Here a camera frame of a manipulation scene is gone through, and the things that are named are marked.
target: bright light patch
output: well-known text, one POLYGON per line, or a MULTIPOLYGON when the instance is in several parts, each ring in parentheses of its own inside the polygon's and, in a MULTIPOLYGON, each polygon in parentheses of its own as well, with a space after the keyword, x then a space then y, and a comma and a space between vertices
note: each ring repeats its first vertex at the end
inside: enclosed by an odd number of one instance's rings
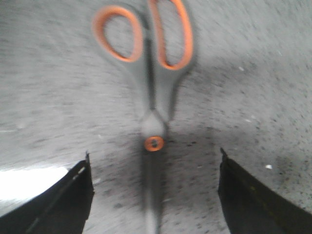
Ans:
POLYGON ((268 170, 272 170, 273 169, 272 165, 265 165, 265 168, 268 169, 268 170))
POLYGON ((0 172, 0 200, 26 200, 46 191, 68 170, 44 168, 0 172))

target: white debris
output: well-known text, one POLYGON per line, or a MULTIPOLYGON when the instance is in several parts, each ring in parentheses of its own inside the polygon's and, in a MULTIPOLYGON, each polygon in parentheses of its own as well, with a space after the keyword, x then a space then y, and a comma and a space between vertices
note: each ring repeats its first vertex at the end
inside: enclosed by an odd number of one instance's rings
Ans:
POLYGON ((13 133, 16 132, 16 130, 0 130, 0 133, 13 133))
POLYGON ((97 178, 97 179, 93 180, 94 185, 99 184, 100 182, 101 182, 101 178, 97 178))
POLYGON ((26 123, 19 123, 16 125, 17 129, 23 129, 26 128, 26 123))
POLYGON ((163 200, 162 202, 168 202, 168 201, 171 201, 172 199, 171 198, 167 198, 165 200, 163 200))
POLYGON ((270 164, 265 165, 265 168, 268 169, 268 170, 272 170, 273 169, 272 165, 270 165, 270 164))

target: scissor handle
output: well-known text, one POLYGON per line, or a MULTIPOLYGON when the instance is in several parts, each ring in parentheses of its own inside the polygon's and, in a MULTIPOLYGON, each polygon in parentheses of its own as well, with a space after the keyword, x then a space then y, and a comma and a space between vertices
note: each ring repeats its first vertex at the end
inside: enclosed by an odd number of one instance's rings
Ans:
POLYGON ((191 69, 195 63, 196 42, 194 29, 194 20, 191 11, 185 1, 170 0, 176 7, 183 26, 184 54, 181 60, 173 65, 168 64, 166 60, 165 41, 161 27, 161 19, 157 9, 158 0, 147 0, 149 8, 149 22, 152 25, 152 36, 154 41, 153 74, 155 86, 156 109, 165 122, 173 117, 176 86, 183 75, 191 69))
POLYGON ((136 113, 142 119, 150 109, 151 100, 148 84, 148 66, 146 53, 146 23, 135 8, 124 3, 113 3, 99 9, 92 21, 92 32, 100 46, 100 54, 119 66, 126 74, 127 80, 132 81, 136 98, 136 113), (124 57, 119 54, 108 42, 104 26, 112 16, 124 16, 133 28, 134 47, 130 56, 124 57))
POLYGON ((124 61, 134 62, 142 54, 143 51, 143 32, 142 25, 139 18, 133 13, 133 9, 128 9, 130 6, 121 5, 108 5, 102 7, 95 15, 92 23, 93 33, 97 42, 103 46, 113 57, 124 61), (134 48, 129 57, 124 57, 119 54, 107 41, 103 27, 109 18, 112 16, 124 16, 127 18, 133 28, 134 34, 134 48))
POLYGON ((148 0, 148 5, 152 14, 152 22, 154 25, 154 35, 157 38, 156 46, 157 46, 157 56, 158 62, 166 69, 169 70, 179 70, 183 67, 187 66, 192 60, 194 53, 194 37, 192 31, 192 25, 190 21, 189 14, 186 10, 185 5, 181 0, 170 0, 176 7, 177 12, 180 16, 181 23, 183 26, 183 36, 184 36, 184 54, 181 60, 173 65, 170 65, 167 62, 166 58, 166 47, 165 40, 163 35, 163 29, 161 24, 161 18, 159 15, 159 11, 157 8, 158 0, 148 0))

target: gray plastic grip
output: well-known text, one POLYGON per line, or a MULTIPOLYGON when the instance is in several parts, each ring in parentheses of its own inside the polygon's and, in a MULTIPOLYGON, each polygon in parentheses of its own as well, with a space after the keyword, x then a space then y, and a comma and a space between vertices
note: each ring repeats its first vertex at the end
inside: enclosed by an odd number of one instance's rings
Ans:
POLYGON ((154 74, 154 89, 155 89, 155 104, 156 109, 165 122, 170 121, 173 118, 174 105, 176 98, 176 91, 178 83, 181 81, 183 75, 185 75, 194 65, 196 60, 196 36, 194 31, 194 19, 190 12, 189 6, 185 1, 181 1, 187 12, 189 22, 193 34, 193 54, 184 67, 179 70, 169 70, 158 61, 158 47, 159 41, 156 40, 156 19, 153 17, 153 13, 148 7, 149 12, 149 24, 151 25, 150 33, 153 40, 153 74, 154 74))
POLYGON ((125 8, 132 12, 137 20, 139 21, 140 28, 142 31, 142 53, 139 56, 137 60, 128 62, 128 61, 122 61, 116 57, 114 57, 110 51, 108 51, 106 48, 101 46, 99 43, 95 41, 96 47, 100 48, 98 50, 98 53, 101 57, 104 57, 105 59, 109 60, 112 64, 118 66, 122 72, 125 75, 125 79, 127 79, 127 82, 130 81, 130 85, 134 88, 134 103, 136 107, 136 113, 139 119, 142 119, 144 115, 146 115, 147 112, 150 110, 151 106, 151 98, 150 98, 150 84, 149 84, 149 58, 147 51, 149 48, 147 48, 147 26, 145 21, 143 20, 140 13, 133 8, 130 5, 124 4, 124 3, 110 3, 107 5, 104 5, 104 7, 116 5, 122 8, 125 8))

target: orange scissor handle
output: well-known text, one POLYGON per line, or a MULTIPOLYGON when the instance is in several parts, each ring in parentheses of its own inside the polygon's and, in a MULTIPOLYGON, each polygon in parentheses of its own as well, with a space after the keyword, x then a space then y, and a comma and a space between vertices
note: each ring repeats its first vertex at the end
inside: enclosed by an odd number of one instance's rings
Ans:
POLYGON ((166 69, 179 70, 189 64, 194 53, 194 39, 192 25, 185 5, 181 0, 170 0, 176 7, 183 25, 184 35, 184 54, 181 60, 174 65, 169 65, 166 59, 166 47, 164 41, 163 30, 161 27, 161 19, 157 8, 158 0, 148 0, 149 7, 154 17, 155 33, 157 38, 157 53, 159 63, 166 69))
POLYGON ((140 58, 143 51, 142 27, 137 16, 130 10, 118 5, 109 5, 101 8, 94 16, 92 22, 92 30, 97 42, 115 58, 124 62, 134 62, 140 58), (133 28, 134 48, 132 54, 129 57, 124 57, 120 55, 116 50, 114 50, 107 41, 107 38, 105 37, 105 33, 103 31, 104 25, 107 20, 110 17, 116 15, 124 16, 125 18, 127 18, 133 28))

